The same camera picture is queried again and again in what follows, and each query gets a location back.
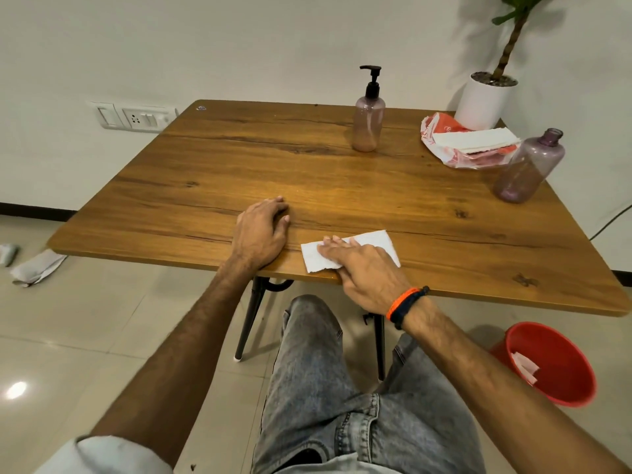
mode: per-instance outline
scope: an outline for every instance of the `person's left hand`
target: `person's left hand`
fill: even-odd
[[[289,225],[289,215],[285,215],[274,227],[274,216],[287,207],[283,197],[277,196],[249,206],[237,216],[231,257],[253,272],[271,263],[285,245]]]

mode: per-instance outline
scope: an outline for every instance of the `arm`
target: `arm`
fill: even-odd
[[[326,238],[319,251],[343,265],[345,293],[385,314],[410,282],[382,248]],[[630,469],[549,399],[476,345],[428,297],[404,318],[404,330],[446,375],[498,450],[518,473],[629,473]]]
[[[91,436],[113,435],[148,447],[171,467],[213,380],[222,344],[241,294],[285,245],[289,216],[282,198],[250,206],[237,218],[233,251],[208,289],[146,361],[97,422]]]

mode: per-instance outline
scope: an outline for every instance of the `hand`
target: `hand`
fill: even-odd
[[[233,235],[232,258],[244,263],[253,274],[276,258],[286,242],[289,215],[283,216],[273,226],[274,216],[288,204],[282,196],[249,206],[237,216],[237,226]]]
[[[338,274],[344,292],[370,313],[385,315],[391,304],[411,287],[404,271],[383,248],[360,246],[353,238],[347,243],[338,236],[326,236],[318,251],[343,265]]]

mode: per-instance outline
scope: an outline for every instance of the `plant stem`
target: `plant stem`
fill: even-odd
[[[494,73],[492,73],[492,79],[494,81],[500,80],[503,73],[505,72],[505,67],[507,66],[507,63],[510,62],[511,52],[516,46],[517,39],[520,36],[520,31],[522,31],[522,27],[525,25],[528,16],[529,13],[527,12],[516,19],[516,24],[514,25],[514,30],[511,32],[510,40],[507,42],[505,49],[502,51],[502,56],[500,61],[498,62],[498,66],[494,70]]]

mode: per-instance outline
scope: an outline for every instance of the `white plant pot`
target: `white plant pot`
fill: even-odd
[[[454,119],[476,131],[495,127],[507,98],[516,86],[492,87],[474,80],[470,75]]]

